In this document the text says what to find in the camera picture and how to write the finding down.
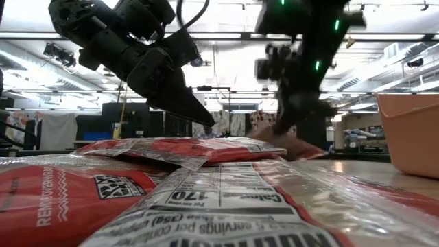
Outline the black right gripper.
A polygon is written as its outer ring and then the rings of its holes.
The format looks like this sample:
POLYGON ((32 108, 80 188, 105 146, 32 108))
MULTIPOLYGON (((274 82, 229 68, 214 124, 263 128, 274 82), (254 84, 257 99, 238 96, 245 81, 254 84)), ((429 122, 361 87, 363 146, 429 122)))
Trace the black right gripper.
POLYGON ((280 101, 274 134, 285 134, 293 125, 309 117, 337 115, 336 108, 318 99, 325 73, 325 44, 301 44, 298 49, 289 45, 265 46, 265 58, 256 60, 256 78, 277 82, 283 99, 300 98, 280 101))

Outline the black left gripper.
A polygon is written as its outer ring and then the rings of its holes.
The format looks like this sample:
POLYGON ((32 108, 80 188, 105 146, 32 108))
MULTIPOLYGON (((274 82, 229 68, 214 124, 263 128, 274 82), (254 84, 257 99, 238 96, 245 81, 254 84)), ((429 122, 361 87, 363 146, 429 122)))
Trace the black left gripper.
POLYGON ((152 108, 204 126, 215 123, 191 88, 186 87, 182 69, 174 72, 171 58, 159 47, 149 47, 106 28, 83 48, 79 63, 92 70, 106 67, 135 93, 147 98, 152 108))

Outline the red popcorn bag clear wrap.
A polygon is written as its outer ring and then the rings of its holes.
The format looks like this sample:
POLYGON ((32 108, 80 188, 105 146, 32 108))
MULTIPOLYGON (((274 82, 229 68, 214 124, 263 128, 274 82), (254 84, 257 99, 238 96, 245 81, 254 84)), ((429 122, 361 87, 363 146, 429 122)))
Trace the red popcorn bag clear wrap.
POLYGON ((77 155, 143 157, 195 171, 205 163, 252 161, 282 156, 286 149, 248 137, 197 139, 149 137, 101 140, 77 149, 77 155))
POLYGON ((267 126, 259 132, 253 132, 249 137, 271 143, 278 148, 286 149, 287 154, 284 156, 284 159, 288 161, 314 159, 327 154, 324 150, 292 134, 284 133, 275 135, 271 126, 267 126))

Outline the red packet with nutrition label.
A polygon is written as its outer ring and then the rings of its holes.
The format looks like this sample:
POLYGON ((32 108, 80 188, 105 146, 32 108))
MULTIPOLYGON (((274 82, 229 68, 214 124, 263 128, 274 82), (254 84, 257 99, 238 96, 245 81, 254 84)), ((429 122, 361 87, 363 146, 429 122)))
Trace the red packet with nutrition label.
POLYGON ((180 168, 80 247, 439 247, 439 200, 280 160, 180 168))

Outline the black cabinet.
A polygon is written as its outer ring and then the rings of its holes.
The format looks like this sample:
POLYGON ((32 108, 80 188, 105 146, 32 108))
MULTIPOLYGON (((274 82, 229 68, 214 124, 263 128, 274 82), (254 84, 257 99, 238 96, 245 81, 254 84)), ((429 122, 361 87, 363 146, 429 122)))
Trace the black cabinet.
POLYGON ((297 137, 320 149, 327 145, 327 134, 325 117, 322 115, 311 115, 296 124, 297 137))

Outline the black partition panel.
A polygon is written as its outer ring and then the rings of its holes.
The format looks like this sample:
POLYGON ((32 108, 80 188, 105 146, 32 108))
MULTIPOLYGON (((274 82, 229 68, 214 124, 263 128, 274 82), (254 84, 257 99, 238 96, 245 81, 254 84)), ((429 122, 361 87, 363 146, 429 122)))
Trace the black partition panel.
POLYGON ((150 112, 150 137, 191 137, 192 122, 164 111, 150 112))

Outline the person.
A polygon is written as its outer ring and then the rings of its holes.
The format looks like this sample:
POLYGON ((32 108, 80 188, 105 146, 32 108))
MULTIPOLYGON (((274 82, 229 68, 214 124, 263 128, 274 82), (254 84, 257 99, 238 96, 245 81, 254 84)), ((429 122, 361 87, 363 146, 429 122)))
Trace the person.
POLYGON ((212 138, 221 137, 221 135, 222 135, 221 133, 214 132, 212 127, 203 126, 203 131, 197 135, 197 138, 199 138, 199 139, 212 139, 212 138))

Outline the cluttered background workbench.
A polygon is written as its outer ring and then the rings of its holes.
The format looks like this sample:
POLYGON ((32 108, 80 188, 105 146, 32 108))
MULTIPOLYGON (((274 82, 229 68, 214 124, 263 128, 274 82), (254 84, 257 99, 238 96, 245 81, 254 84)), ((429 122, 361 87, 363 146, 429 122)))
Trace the cluttered background workbench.
POLYGON ((387 154, 388 145, 383 126, 345 129, 343 150, 347 153, 387 154))

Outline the black box with blue strip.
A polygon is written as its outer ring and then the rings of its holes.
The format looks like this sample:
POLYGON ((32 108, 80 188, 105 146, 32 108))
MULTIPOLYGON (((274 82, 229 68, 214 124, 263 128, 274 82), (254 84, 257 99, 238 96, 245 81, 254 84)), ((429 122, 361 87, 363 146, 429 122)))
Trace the black box with blue strip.
POLYGON ((78 126, 77 141, 98 141, 112 138, 110 124, 104 121, 102 116, 78 115, 75 120, 78 126))

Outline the white ceiling vent box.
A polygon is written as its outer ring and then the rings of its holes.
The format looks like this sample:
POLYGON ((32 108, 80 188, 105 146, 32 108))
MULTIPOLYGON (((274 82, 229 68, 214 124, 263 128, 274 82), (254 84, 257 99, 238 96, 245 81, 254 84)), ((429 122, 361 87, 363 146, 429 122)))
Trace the white ceiling vent box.
POLYGON ((385 59, 391 59, 399 52, 399 43, 392 43, 383 49, 383 55, 385 59))

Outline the white hanging cloth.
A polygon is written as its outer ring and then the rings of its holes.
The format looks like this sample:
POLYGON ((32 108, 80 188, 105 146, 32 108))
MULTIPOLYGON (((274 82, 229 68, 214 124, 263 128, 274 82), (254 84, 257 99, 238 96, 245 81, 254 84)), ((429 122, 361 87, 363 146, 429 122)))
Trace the white hanging cloth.
POLYGON ((43 115, 41 120, 40 149, 63 151, 73 148, 78 125, 74 113, 64 115, 43 115))

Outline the orange plastic basket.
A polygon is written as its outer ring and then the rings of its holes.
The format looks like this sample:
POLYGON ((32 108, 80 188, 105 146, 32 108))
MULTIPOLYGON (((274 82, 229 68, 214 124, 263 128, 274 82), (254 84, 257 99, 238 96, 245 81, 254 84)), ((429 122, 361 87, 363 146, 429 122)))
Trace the orange plastic basket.
POLYGON ((439 94, 375 95, 392 164, 439 179, 439 94))

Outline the black curved stand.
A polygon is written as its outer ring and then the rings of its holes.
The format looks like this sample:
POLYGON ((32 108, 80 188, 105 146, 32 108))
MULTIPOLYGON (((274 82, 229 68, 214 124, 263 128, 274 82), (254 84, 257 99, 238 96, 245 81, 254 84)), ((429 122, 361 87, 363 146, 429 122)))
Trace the black curved stand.
POLYGON ((2 120, 3 118, 9 117, 9 116, 10 116, 10 113, 8 111, 0 109, 0 126, 9 127, 9 128, 18 130, 19 132, 24 132, 25 134, 28 135, 29 142, 24 142, 24 143, 17 142, 2 132, 0 132, 0 139, 3 139, 6 143, 11 144, 11 145, 15 145, 16 147, 19 147, 19 148, 30 148, 31 146, 35 146, 38 142, 38 138, 33 132, 26 130, 24 128, 18 127, 18 126, 14 126, 14 125, 2 120))

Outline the floral print cloth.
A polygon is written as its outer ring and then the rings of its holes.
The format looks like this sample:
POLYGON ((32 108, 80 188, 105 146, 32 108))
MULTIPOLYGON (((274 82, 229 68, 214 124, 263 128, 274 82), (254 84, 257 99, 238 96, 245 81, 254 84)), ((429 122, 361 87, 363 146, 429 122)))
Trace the floral print cloth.
MULTIPOLYGON (((22 129, 27 129, 32 134, 36 135, 36 126, 42 118, 43 114, 40 112, 14 111, 10 113, 10 116, 7 118, 6 123, 22 129)), ((27 133, 21 132, 11 127, 7 127, 5 129, 5 133, 7 137, 19 143, 25 143, 26 141, 31 141, 33 139, 27 133)))

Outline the black metal frame stand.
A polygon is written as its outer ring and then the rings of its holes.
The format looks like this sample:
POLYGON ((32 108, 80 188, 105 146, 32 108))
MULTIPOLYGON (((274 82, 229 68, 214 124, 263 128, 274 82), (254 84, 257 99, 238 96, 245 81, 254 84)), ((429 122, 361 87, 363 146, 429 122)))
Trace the black metal frame stand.
POLYGON ((209 92, 209 91, 217 91, 218 93, 222 93, 223 91, 228 91, 228 114, 229 114, 229 123, 228 123, 228 131, 231 132, 231 115, 232 115, 232 109, 231 109, 231 95, 232 90, 231 87, 227 86, 197 86, 196 89, 193 89, 194 93, 201 93, 201 92, 209 92))

